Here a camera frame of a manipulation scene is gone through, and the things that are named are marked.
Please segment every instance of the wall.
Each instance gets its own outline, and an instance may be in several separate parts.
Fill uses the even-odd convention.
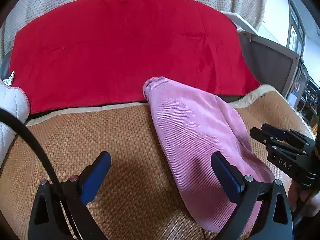
[[[289,2],[288,0],[267,0],[264,20],[258,34],[269,40],[276,40],[287,46],[289,30]]]
[[[306,38],[302,58],[309,75],[320,86],[320,46],[311,39]]]
[[[317,34],[316,22],[301,0],[292,0],[298,10],[306,31],[303,53],[304,65],[309,75],[320,85],[320,37]],[[287,46],[289,29],[288,0],[267,0],[264,21],[258,35]]]

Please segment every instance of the hand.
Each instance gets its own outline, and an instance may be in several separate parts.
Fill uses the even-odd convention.
[[[313,217],[320,210],[320,192],[318,190],[299,190],[300,186],[292,180],[291,186],[288,192],[288,200],[291,207],[291,211],[295,211],[297,208],[298,197],[305,202],[309,194],[313,191],[312,195],[304,205],[301,213],[304,217]]]

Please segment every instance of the white quilted blanket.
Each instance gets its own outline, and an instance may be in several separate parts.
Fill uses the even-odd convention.
[[[30,105],[26,94],[20,88],[12,88],[0,80],[0,107],[25,123]],[[16,133],[0,122],[0,167]]]

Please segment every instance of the blue gripper pad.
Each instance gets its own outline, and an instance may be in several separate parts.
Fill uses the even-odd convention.
[[[228,199],[233,203],[239,203],[241,201],[241,192],[245,187],[241,172],[235,166],[230,165],[220,152],[212,154],[211,167]]]
[[[85,182],[82,184],[81,202],[84,205],[92,202],[96,197],[99,188],[111,167],[111,155],[108,152],[101,152],[98,158],[87,168],[90,169],[89,174],[85,176]]]

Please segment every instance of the beige fabric border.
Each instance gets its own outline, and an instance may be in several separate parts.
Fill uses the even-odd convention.
[[[228,103],[228,104],[231,107],[236,108],[236,109],[237,108],[245,108],[245,107],[248,107],[249,105],[251,105],[259,97],[261,97],[262,95],[264,95],[264,94],[266,94],[266,93],[268,93],[270,91],[276,91],[283,98],[283,100],[285,100],[284,97],[273,86],[264,84],[264,85],[261,85],[260,87],[258,87],[256,90],[248,93],[243,98],[241,98],[241,99],[239,99],[237,101]],[[108,106],[67,108],[67,109],[63,109],[63,110],[58,110],[58,111],[52,112],[50,114],[44,115],[44,116],[36,118],[36,119],[31,119],[31,120],[26,122],[26,126],[30,127],[30,126],[33,126],[35,124],[39,124],[41,122],[44,122],[44,121],[48,120],[51,117],[54,117],[54,116],[57,116],[57,115],[61,115],[61,114],[99,112],[99,111],[104,111],[104,110],[119,109],[119,108],[125,108],[125,107],[130,107],[130,106],[141,106],[141,105],[148,105],[148,103],[133,102],[133,103],[116,104],[116,105],[108,105]],[[315,140],[316,136],[314,136],[314,134],[311,131],[310,127],[301,118],[299,113],[292,106],[290,106],[290,107],[300,117],[300,119],[302,120],[303,124],[305,125],[305,127],[307,127],[307,129],[310,131],[311,135],[313,136],[313,139]]]
[[[42,123],[51,117],[61,115],[61,114],[100,112],[100,111],[104,111],[104,110],[119,109],[119,108],[125,108],[125,107],[130,107],[130,106],[142,106],[142,105],[148,105],[148,103],[133,102],[133,103],[116,104],[116,105],[108,105],[108,106],[66,108],[66,109],[58,110],[58,111],[52,112],[50,114],[41,116],[39,118],[31,119],[26,122],[26,126],[30,127],[35,124]]]

